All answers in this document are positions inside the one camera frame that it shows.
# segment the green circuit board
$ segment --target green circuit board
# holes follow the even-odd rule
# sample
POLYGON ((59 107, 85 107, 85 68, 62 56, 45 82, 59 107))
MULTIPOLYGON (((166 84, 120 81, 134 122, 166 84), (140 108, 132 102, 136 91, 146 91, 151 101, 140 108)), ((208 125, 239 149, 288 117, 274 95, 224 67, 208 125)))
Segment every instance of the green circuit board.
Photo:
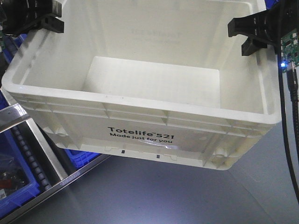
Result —
POLYGON ((296 29, 281 38, 281 67, 286 72, 287 65, 294 62, 295 67, 299 66, 299 43, 296 29))

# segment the black cable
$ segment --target black cable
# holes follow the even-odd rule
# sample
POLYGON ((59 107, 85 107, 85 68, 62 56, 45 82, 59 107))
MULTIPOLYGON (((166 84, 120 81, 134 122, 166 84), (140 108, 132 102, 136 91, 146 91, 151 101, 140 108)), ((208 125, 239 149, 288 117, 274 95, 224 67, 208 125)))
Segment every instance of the black cable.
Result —
POLYGON ((278 18, 278 42, 277 42, 277 63, 278 63, 278 81, 279 81, 279 94, 280 94, 280 108, 281 108, 281 119, 282 119, 282 130, 283 130, 283 137, 284 137, 284 145, 285 145, 285 155, 286 161, 288 164, 293 188, 296 194, 296 198, 299 204, 299 188, 296 180, 296 175, 293 168, 292 158, 290 154, 290 146, 288 140, 288 132, 287 132, 287 124, 286 124, 286 113, 285 113, 285 93, 284 93, 284 81, 282 75, 282 68, 281 68, 281 27, 282 27, 282 17, 284 13, 285 7, 285 0, 280 1, 280 11, 279 11, 279 18, 278 18))
POLYGON ((299 161, 299 115, 298 115, 298 79, 294 63, 290 63, 287 68, 286 77, 292 102, 293 127, 296 142, 297 157, 299 161))
POLYGON ((298 115, 298 101, 292 102, 293 110, 293 126, 294 126, 294 135, 296 141, 297 156, 299 161, 299 115, 298 115))

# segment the black bracket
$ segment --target black bracket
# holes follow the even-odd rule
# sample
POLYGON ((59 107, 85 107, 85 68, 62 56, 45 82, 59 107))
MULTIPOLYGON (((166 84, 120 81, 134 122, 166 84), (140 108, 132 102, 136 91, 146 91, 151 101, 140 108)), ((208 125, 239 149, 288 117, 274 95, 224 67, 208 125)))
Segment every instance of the black bracket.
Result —
MULTIPOLYGON (((274 46, 277 50, 278 42, 278 16, 281 3, 278 2, 271 9, 242 18, 233 18, 228 24, 228 36, 238 34, 247 36, 242 45, 242 56, 249 56, 267 45, 274 46)), ((298 1, 285 0, 284 13, 282 18, 281 36, 297 28, 298 22, 298 1)))
POLYGON ((45 28, 56 33, 64 32, 61 3, 56 0, 0 0, 3 33, 18 36, 33 29, 45 28))

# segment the gray floor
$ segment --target gray floor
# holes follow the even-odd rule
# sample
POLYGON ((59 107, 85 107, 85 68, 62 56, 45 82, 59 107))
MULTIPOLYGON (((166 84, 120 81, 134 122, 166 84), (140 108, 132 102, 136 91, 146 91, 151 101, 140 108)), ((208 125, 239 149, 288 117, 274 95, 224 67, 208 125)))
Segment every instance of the gray floor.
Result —
POLYGON ((15 224, 297 224, 279 132, 229 171, 112 157, 15 224))

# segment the electronic component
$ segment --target electronic component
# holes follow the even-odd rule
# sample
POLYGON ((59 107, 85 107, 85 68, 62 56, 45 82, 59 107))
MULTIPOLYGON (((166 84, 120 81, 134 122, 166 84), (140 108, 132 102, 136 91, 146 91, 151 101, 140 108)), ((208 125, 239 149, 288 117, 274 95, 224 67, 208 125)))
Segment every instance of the electronic component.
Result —
POLYGON ((281 38, 281 58, 284 66, 281 66, 283 72, 286 72, 287 65, 293 63, 295 67, 299 66, 299 44, 297 30, 294 29, 290 33, 281 38))

